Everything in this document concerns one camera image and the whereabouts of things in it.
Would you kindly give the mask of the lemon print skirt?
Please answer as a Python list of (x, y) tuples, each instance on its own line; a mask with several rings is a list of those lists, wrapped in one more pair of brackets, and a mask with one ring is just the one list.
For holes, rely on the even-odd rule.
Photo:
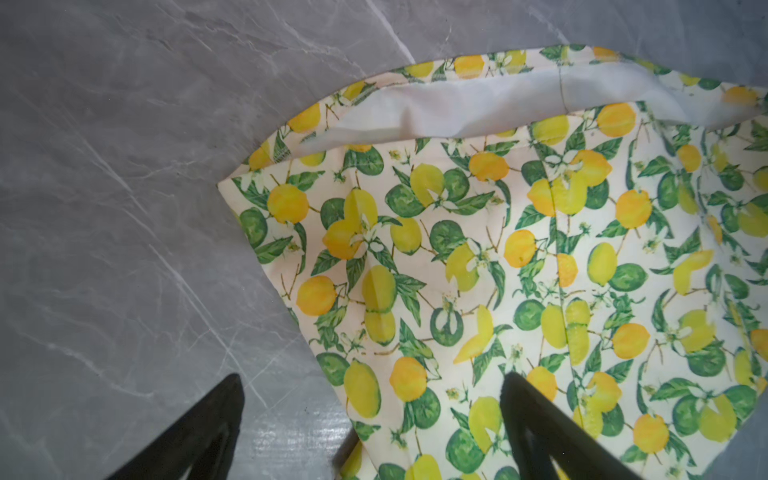
[(767, 91), (554, 46), (356, 82), (219, 191), (357, 434), (340, 479), (516, 479), (516, 373), (646, 479), (767, 391)]

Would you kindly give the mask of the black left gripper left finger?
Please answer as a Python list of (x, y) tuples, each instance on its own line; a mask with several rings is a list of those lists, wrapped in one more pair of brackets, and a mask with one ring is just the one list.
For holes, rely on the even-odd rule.
[(241, 377), (232, 373), (110, 477), (227, 478), (240, 433), (244, 404)]

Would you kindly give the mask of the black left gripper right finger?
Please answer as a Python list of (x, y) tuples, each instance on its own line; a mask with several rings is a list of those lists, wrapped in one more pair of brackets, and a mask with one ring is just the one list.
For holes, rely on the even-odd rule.
[(636, 479), (638, 475), (602, 448), (521, 375), (505, 375), (500, 408), (522, 479)]

